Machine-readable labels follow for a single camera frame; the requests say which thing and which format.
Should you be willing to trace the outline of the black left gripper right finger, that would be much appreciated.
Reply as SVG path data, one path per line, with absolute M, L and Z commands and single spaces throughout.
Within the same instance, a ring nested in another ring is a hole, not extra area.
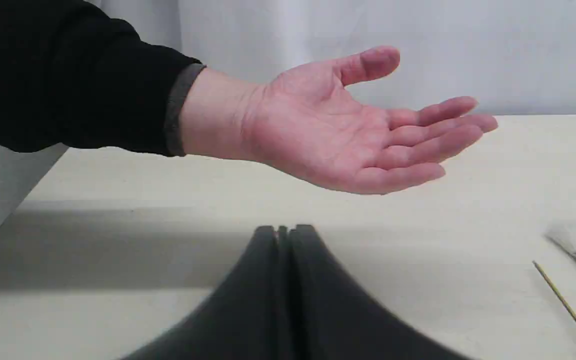
M 302 360 L 462 360 L 370 296 L 311 225 L 288 233 L 288 303 Z

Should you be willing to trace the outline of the person's open bare hand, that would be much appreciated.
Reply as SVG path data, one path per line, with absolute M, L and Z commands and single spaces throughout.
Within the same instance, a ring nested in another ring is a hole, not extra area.
M 188 155 L 265 164 L 315 186 L 386 195 L 445 175 L 498 121 L 474 114 L 471 96 L 414 111 L 361 104 L 349 85 L 382 79 L 400 64 L 397 48 L 302 64 L 253 84 L 213 69 L 199 73 L 178 123 Z

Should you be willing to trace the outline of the forearm in black sleeve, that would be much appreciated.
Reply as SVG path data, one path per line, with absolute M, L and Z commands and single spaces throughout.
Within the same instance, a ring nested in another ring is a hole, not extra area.
M 0 0 L 0 146 L 182 157 L 178 116 L 203 69 L 84 0 Z

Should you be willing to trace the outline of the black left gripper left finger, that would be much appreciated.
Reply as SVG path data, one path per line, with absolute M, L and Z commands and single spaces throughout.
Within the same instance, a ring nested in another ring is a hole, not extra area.
M 231 272 L 179 324 L 127 356 L 129 360 L 274 360 L 275 230 L 262 226 Z

